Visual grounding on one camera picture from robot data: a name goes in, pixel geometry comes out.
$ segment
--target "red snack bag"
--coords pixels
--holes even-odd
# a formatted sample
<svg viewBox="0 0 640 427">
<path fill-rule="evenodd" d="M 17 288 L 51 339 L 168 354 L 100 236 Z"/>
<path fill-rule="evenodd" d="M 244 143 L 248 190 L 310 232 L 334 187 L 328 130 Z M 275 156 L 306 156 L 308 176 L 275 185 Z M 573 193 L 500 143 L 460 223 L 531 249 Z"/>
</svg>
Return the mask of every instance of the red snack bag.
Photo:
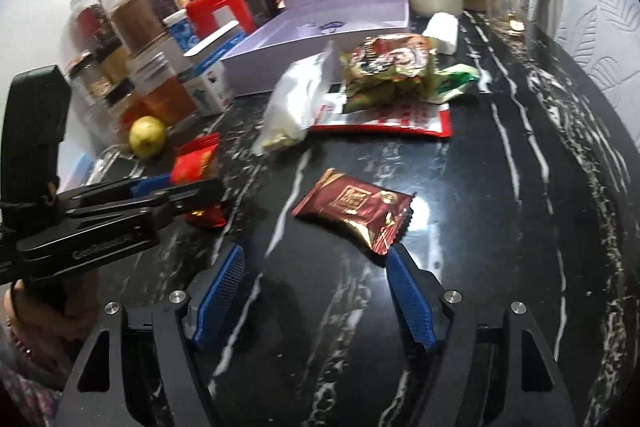
<svg viewBox="0 0 640 427">
<path fill-rule="evenodd" d="M 218 175 L 218 146 L 220 134 L 212 133 L 191 140 L 178 149 L 178 156 L 171 171 L 171 184 L 180 185 Z M 187 223 L 201 229 L 216 229 L 226 225 L 226 217 L 220 204 L 212 204 L 185 216 Z"/>
<path fill-rule="evenodd" d="M 320 115 L 309 132 L 373 132 L 440 138 L 453 134 L 447 103 L 434 105 L 421 100 L 400 100 L 393 105 L 377 105 L 343 114 L 345 101 L 344 93 L 327 93 Z"/>
<path fill-rule="evenodd" d="M 212 133 L 191 140 L 178 149 L 171 171 L 171 184 L 197 182 L 218 175 L 220 134 Z"/>
<path fill-rule="evenodd" d="M 385 255 L 404 225 L 413 199 L 328 169 L 292 214 L 343 223 L 371 250 Z"/>
</svg>

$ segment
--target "finger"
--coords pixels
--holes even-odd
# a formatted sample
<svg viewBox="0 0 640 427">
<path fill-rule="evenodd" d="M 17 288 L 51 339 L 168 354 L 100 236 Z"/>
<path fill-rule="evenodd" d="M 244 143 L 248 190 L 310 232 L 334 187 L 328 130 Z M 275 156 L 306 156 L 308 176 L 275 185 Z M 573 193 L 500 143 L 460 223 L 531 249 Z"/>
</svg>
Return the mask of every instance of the finger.
<svg viewBox="0 0 640 427">
<path fill-rule="evenodd" d="M 38 327 L 48 335 L 66 340 L 81 338 L 81 324 L 73 317 L 66 317 L 47 303 L 31 296 L 21 281 L 16 283 L 14 298 L 4 298 L 4 307 L 10 320 L 19 320 L 27 326 Z"/>
</svg>

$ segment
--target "snack package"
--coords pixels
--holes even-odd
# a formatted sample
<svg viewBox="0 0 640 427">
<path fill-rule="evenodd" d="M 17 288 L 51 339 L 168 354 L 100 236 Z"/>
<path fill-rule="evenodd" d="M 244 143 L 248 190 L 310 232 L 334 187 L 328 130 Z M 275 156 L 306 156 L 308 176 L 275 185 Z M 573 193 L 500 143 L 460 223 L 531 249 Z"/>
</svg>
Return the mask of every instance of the snack package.
<svg viewBox="0 0 640 427">
<path fill-rule="evenodd" d="M 422 35 L 366 39 L 348 59 L 344 113 L 399 97 L 426 100 L 434 88 L 435 52 Z"/>
<path fill-rule="evenodd" d="M 385 255 L 408 222 L 413 199 L 327 169 L 292 214 L 342 223 L 372 251 Z"/>
<path fill-rule="evenodd" d="M 436 86 L 427 99 L 430 103 L 445 103 L 464 93 L 480 79 L 480 71 L 465 64 L 457 64 L 435 74 Z"/>
<path fill-rule="evenodd" d="M 343 92 L 328 93 L 324 97 L 320 115 L 309 132 L 386 132 L 440 138 L 453 134 L 448 104 L 400 100 L 394 104 L 344 114 L 342 108 L 345 102 Z"/>
<path fill-rule="evenodd" d="M 178 149 L 171 184 L 197 182 L 218 175 L 218 146 L 220 133 L 207 134 L 191 140 Z"/>
<path fill-rule="evenodd" d="M 220 134 L 212 133 L 181 147 L 171 171 L 171 184 L 181 185 L 217 177 L 219 145 Z M 200 229 L 217 229 L 226 225 L 226 217 L 219 203 L 195 210 L 187 214 L 185 220 Z"/>
<path fill-rule="evenodd" d="M 333 42 L 321 54 L 290 65 L 271 94 L 254 154 L 261 156 L 305 139 L 320 112 L 322 99 L 332 84 L 341 81 L 342 66 Z"/>
</svg>

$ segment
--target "lemon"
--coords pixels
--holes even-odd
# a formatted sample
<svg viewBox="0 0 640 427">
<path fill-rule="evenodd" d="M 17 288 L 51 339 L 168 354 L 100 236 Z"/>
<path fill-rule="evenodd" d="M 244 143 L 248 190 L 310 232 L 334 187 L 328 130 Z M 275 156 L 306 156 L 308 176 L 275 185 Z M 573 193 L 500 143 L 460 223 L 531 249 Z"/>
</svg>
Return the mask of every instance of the lemon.
<svg viewBox="0 0 640 427">
<path fill-rule="evenodd" d="M 164 147 L 166 128 L 152 116 L 138 118 L 129 131 L 129 145 L 138 158 L 151 158 Z"/>
</svg>

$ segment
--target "table surface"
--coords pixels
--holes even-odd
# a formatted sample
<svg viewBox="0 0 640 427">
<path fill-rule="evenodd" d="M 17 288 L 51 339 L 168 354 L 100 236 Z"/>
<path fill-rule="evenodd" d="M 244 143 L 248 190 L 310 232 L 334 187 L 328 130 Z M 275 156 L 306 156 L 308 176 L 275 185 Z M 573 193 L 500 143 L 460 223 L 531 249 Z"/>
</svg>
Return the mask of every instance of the table surface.
<svg viewBox="0 0 640 427">
<path fill-rule="evenodd" d="M 244 247 L 250 274 L 222 341 L 196 356 L 223 420 L 401 426 L 414 407 L 424 370 L 403 342 L 385 270 L 290 215 L 329 167 L 415 192 L 403 242 L 445 288 L 532 310 L 579 424 L 594 425 L 620 395 L 638 357 L 638 153 L 603 95 L 545 36 L 525 47 L 477 14 L 460 29 L 457 54 L 440 63 L 476 65 L 483 77 L 450 104 L 452 138 L 312 136 L 258 158 L 250 147 L 268 95 L 240 98 L 216 127 L 233 199 L 227 227 L 202 232 L 177 219 L 160 247 L 101 269 L 103 300 L 136 307 L 185 288 L 222 239 Z"/>
</svg>

